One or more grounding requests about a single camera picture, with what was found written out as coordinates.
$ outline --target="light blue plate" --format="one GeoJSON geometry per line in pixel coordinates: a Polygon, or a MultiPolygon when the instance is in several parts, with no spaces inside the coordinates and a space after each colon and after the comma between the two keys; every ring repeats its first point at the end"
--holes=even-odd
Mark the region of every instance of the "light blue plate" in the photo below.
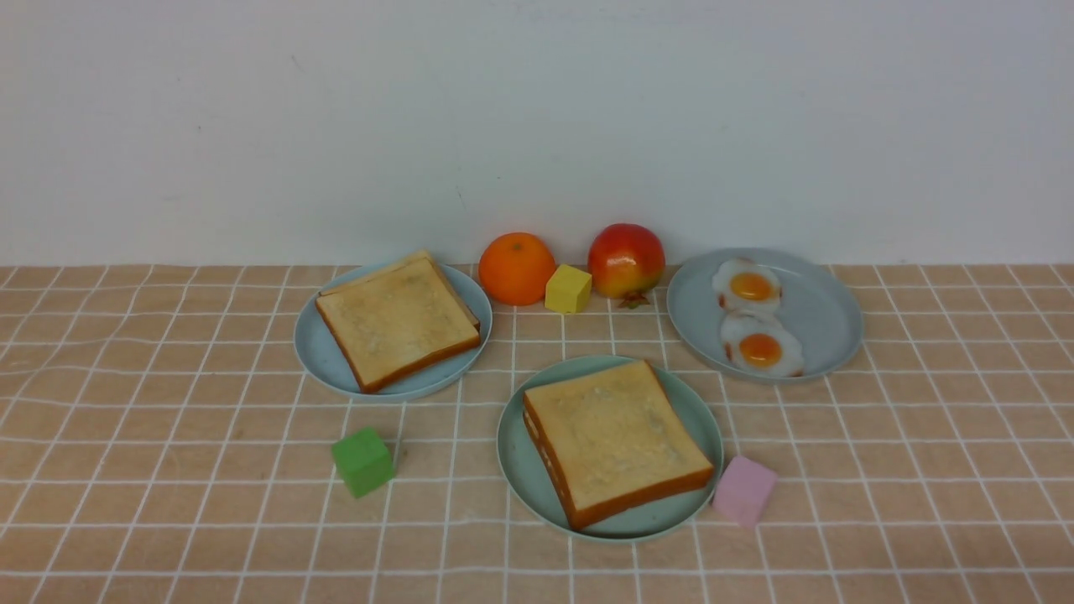
{"type": "Polygon", "coordinates": [[[537,452],[537,447],[526,431],[525,420],[522,418],[524,409],[522,394],[535,386],[581,377],[634,360],[628,357],[598,355],[577,357],[556,363],[519,387],[499,416],[496,455],[499,458],[499,469],[507,478],[511,491],[537,517],[568,534],[606,543],[636,543],[666,535],[680,528],[709,504],[716,481],[723,473],[724,448],[716,418],[697,392],[683,380],[654,366],[656,377],[667,391],[676,414],[716,471],[703,489],[627,509],[591,524],[580,532],[570,528],[563,504],[560,503],[552,487],[552,479],[549,478],[540,454],[537,452]]]}
{"type": "Polygon", "coordinates": [[[830,373],[857,354],[865,317],[851,291],[825,269],[784,251],[734,247],[691,259],[668,285],[668,315],[682,341],[705,363],[729,375],[765,384],[795,384],[830,373]],[[768,267],[783,286],[775,317],[802,344],[800,377],[769,377],[731,364],[720,342],[724,311],[712,291],[712,275],[731,258],[768,267]]]}
{"type": "MultiPolygon", "coordinates": [[[[343,285],[389,263],[354,269],[336,277],[321,289],[343,285]]],[[[440,269],[459,297],[481,321],[481,345],[477,348],[440,361],[374,394],[363,393],[358,387],[358,380],[354,379],[350,365],[347,364],[347,359],[332,337],[332,332],[317,312],[315,305],[317,294],[314,294],[302,307],[299,320],[294,325],[294,351],[299,356],[299,361],[321,384],[345,397],[365,402],[393,403],[420,399],[454,384],[474,364],[489,343],[489,334],[492,333],[492,303],[489,302],[489,297],[481,286],[469,276],[445,264],[440,264],[440,269]]]]}

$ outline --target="fried egg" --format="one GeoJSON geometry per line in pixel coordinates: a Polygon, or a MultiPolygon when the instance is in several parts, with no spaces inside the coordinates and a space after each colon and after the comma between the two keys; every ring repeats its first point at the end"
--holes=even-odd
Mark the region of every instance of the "fried egg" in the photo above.
{"type": "Polygon", "coordinates": [[[771,377],[798,377],[806,370],[801,342],[772,315],[731,311],[720,325],[720,341],[740,369],[771,377]]]}
{"type": "Polygon", "coordinates": [[[774,313],[783,298],[779,277],[748,258],[732,258],[712,275],[712,290],[725,311],[752,308],[774,313]]]}

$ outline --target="pink cube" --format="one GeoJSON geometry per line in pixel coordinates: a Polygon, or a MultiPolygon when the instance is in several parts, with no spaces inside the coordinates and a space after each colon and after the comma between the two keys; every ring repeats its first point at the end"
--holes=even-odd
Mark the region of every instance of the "pink cube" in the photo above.
{"type": "Polygon", "coordinates": [[[740,527],[757,526],[775,486],[775,472],[742,456],[727,464],[716,485],[712,507],[740,527]]]}

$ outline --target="toast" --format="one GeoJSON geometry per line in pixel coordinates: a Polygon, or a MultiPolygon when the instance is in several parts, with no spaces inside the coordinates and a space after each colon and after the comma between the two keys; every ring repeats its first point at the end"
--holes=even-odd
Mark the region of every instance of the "toast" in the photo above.
{"type": "Polygon", "coordinates": [[[316,306],[363,393],[481,344],[480,322],[424,251],[322,291],[316,306]]]}
{"type": "Polygon", "coordinates": [[[715,468],[643,360],[537,386],[523,418],[570,528],[703,488],[715,468]]]}
{"type": "Polygon", "coordinates": [[[392,271],[397,271],[412,262],[418,262],[422,259],[429,260],[429,263],[433,265],[433,271],[436,273],[437,278],[444,282],[444,285],[448,288],[449,291],[451,291],[452,298],[455,299],[455,302],[459,303],[459,306],[463,310],[464,313],[466,313],[467,320],[469,320],[470,325],[474,326],[474,329],[480,330],[481,321],[477,319],[474,313],[469,310],[469,306],[467,306],[466,303],[463,302],[463,299],[459,297],[459,292],[455,291],[453,287],[451,287],[451,282],[448,281],[448,277],[444,274],[444,271],[440,270],[440,264],[436,262],[436,260],[433,258],[433,255],[430,254],[427,249],[419,249],[418,251],[415,251],[413,254],[407,256],[406,258],[403,258],[397,262],[393,262],[387,267],[383,267],[382,269],[379,269],[372,273],[367,273],[365,275],[358,277],[357,279],[349,281],[345,284],[337,285],[331,289],[325,289],[321,291],[321,296],[330,296],[332,293],[338,293],[345,289],[354,287],[357,285],[362,285],[363,283],[366,283],[371,279],[380,278],[387,273],[390,273],[392,271]]]}

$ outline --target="apple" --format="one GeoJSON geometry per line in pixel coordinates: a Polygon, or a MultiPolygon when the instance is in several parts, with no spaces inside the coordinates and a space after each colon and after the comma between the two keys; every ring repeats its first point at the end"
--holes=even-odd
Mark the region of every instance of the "apple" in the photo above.
{"type": "Polygon", "coordinates": [[[649,304],[645,293],[656,287],[666,267],[659,238],[640,225],[611,225],[590,246],[593,289],[605,298],[622,300],[620,306],[649,304]]]}

